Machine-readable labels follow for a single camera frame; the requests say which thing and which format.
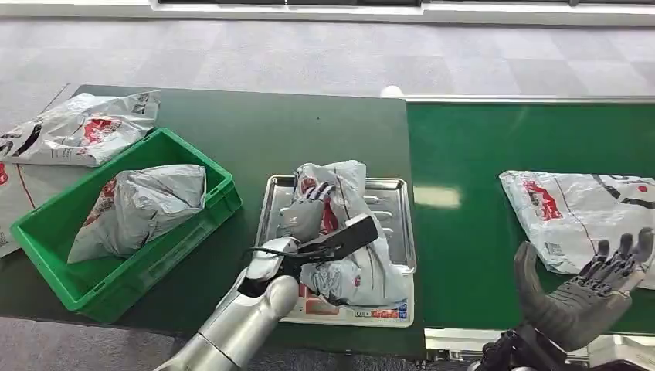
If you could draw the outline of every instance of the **red circle logo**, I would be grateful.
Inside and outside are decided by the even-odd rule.
[[[0,162],[0,186],[9,180],[9,175],[5,172],[5,164]]]

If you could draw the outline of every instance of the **package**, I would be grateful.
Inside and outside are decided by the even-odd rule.
[[[638,176],[507,171],[503,189],[549,271],[577,274],[608,240],[655,227],[655,180]],[[655,289],[650,269],[640,287]]]
[[[80,94],[0,135],[0,257],[19,249],[12,223],[154,128],[159,100]]]
[[[361,213],[373,216],[364,200],[366,165],[357,161],[302,165],[296,171],[294,199],[321,182],[335,186],[326,201],[321,233],[334,232]],[[374,221],[380,236],[377,240],[343,260],[305,264],[300,282],[328,303],[353,309],[394,308],[406,299],[406,280],[389,259],[385,234],[375,217]]]
[[[129,257],[205,207],[205,168],[166,165],[119,172],[100,191],[68,263]]]
[[[90,168],[0,162],[0,258],[20,248],[9,227],[72,185]]]
[[[154,127],[159,92],[82,93],[0,135],[0,162],[99,166]]]

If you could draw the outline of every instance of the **barcode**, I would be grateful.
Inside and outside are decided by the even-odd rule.
[[[546,249],[548,250],[548,253],[551,255],[559,255],[560,257],[564,255],[564,253],[562,253],[562,248],[556,243],[547,242]]]

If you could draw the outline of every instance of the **humanoid robot hand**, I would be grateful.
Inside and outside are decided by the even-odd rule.
[[[332,192],[333,185],[322,182],[310,187],[294,201],[282,215],[277,228],[277,237],[292,237],[305,243],[318,237],[325,207],[325,197]]]
[[[643,228],[634,245],[633,236],[623,234],[609,259],[609,242],[601,240],[598,253],[577,276],[546,294],[535,271],[536,249],[523,242],[514,274],[524,318],[567,352],[588,345],[630,307],[630,291],[645,278],[652,252],[652,228]]]

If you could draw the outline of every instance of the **white package on conveyor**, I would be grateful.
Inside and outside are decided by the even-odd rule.
[[[549,271],[577,274],[608,240],[655,227],[655,179],[507,171],[499,175],[519,223]],[[640,287],[655,289],[655,270]]]

